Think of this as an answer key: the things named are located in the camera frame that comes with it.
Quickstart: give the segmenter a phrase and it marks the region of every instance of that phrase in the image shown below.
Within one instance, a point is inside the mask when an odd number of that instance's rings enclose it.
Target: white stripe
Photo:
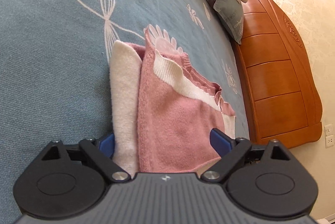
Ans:
[[[214,96],[206,93],[199,87],[195,86],[183,74],[182,68],[174,61],[166,59],[156,50],[156,57],[153,64],[154,74],[163,82],[172,86],[178,94],[190,99],[198,99],[208,104],[216,111],[220,111],[220,107],[215,103]]]

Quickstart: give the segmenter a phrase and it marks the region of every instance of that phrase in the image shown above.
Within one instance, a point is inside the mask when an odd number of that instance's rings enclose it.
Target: brown wooden bed frame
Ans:
[[[304,43],[273,0],[243,3],[242,44],[232,41],[250,140],[292,148],[321,137],[322,105]]]

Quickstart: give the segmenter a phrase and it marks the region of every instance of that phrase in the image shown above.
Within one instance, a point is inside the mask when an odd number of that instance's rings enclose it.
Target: electrical outlet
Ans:
[[[332,135],[333,134],[333,124],[329,124],[325,126],[325,135]]]
[[[334,145],[334,135],[326,136],[326,148],[329,148]]]

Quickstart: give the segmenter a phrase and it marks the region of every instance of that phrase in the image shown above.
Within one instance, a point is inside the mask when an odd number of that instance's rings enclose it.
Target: metal screw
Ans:
[[[214,180],[214,179],[218,179],[220,177],[220,174],[217,173],[216,171],[206,171],[204,173],[204,177],[206,179],[210,179],[210,180]]]
[[[122,171],[115,172],[115,173],[113,173],[112,178],[114,180],[126,180],[126,179],[128,179],[128,174],[126,172],[122,172]]]

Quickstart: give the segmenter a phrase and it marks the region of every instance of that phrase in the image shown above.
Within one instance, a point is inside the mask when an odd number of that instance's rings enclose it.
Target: bed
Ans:
[[[117,39],[143,45],[149,24],[166,30],[193,67],[222,87],[236,112],[236,137],[265,142],[247,43],[231,41],[206,0],[1,0],[0,11],[1,223],[19,216],[12,186],[46,143],[112,130],[110,46]]]

